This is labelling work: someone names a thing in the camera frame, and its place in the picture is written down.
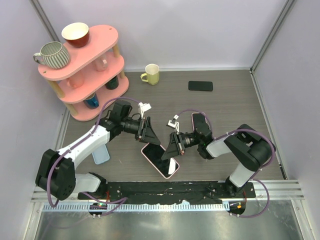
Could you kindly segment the black phone case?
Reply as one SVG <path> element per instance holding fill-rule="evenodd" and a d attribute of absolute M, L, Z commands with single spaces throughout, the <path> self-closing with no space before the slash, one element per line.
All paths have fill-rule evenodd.
<path fill-rule="evenodd" d="M 188 90 L 189 91 L 202 91 L 202 92 L 212 92 L 213 83 L 211 81 L 189 81 Z"/>

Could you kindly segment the light blue phone case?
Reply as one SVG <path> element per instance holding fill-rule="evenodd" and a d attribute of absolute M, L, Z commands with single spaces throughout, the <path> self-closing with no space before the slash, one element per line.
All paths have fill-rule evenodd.
<path fill-rule="evenodd" d="M 96 165 L 101 165 L 110 160 L 110 154 L 105 144 L 99 146 L 92 152 L 93 161 Z"/>

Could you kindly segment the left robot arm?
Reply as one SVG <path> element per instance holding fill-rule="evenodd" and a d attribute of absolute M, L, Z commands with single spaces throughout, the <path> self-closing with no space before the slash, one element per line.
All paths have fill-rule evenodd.
<path fill-rule="evenodd" d="M 151 109 L 149 103 L 138 103 L 138 119 L 129 116 L 132 106 L 130 98 L 112 99 L 113 108 L 106 117 L 99 117 L 96 124 L 83 136 L 59 150 L 48 149 L 41 158 L 35 184 L 47 192 L 49 204 L 55 208 L 57 202 L 67 199 L 71 194 L 83 194 L 100 200 L 107 194 L 107 181 L 100 175 L 90 172 L 77 174 L 80 163 L 100 147 L 105 147 L 122 132 L 133 134 L 141 143 L 160 145 L 151 126 L 150 117 L 144 113 Z"/>

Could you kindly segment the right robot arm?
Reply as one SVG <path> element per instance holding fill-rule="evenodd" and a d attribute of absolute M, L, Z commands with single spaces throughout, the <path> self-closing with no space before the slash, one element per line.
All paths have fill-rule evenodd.
<path fill-rule="evenodd" d="M 247 124 L 219 138 L 213 138 L 207 123 L 198 123 L 193 132 L 172 132 L 169 145 L 161 156 L 164 161 L 183 155 L 187 148 L 197 145 L 199 155 L 212 160 L 221 155 L 232 153 L 239 161 L 236 169 L 225 180 L 226 193 L 233 198 L 244 191 L 245 184 L 257 174 L 276 153 L 275 145 L 260 132 Z"/>

